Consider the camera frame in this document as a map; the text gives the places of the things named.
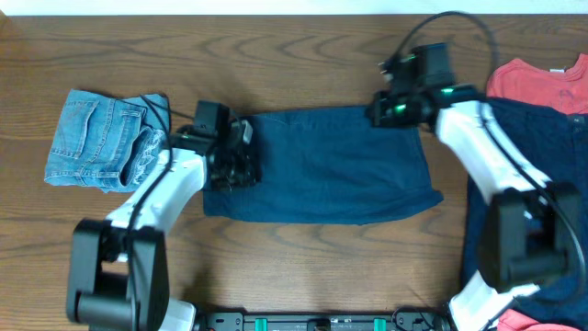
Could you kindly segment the dark navy blue shorts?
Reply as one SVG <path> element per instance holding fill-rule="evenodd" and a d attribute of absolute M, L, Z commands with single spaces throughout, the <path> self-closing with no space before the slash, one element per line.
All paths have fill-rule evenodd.
<path fill-rule="evenodd" d="M 260 223 L 368 224 L 410 218 L 439 204 L 418 130 L 377 128 L 365 107 L 248 117 L 261 179 L 206 191 L 208 216 Z"/>

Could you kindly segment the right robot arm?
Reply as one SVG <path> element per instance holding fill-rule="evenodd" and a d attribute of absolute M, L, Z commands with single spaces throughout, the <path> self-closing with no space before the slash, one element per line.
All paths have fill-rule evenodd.
<path fill-rule="evenodd" d="M 473 86 L 412 93 L 379 91 L 367 117 L 376 127 L 428 125 L 456 155 L 488 207 L 478 243 L 478 269 L 448 304 L 454 330 L 486 330 L 517 299 L 575 276 L 582 297 L 586 260 L 577 235 L 581 197 L 534 167 L 495 119 Z"/>

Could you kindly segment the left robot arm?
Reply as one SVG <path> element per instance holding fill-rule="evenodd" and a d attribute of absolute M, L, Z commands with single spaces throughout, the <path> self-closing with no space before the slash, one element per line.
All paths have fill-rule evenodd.
<path fill-rule="evenodd" d="M 158 155 L 152 173 L 105 220 L 83 219 L 74 231 L 65 312 L 93 330 L 198 330 L 194 304 L 170 295 L 166 235 L 204 188 L 248 187 L 258 180 L 252 143 L 194 140 Z"/>

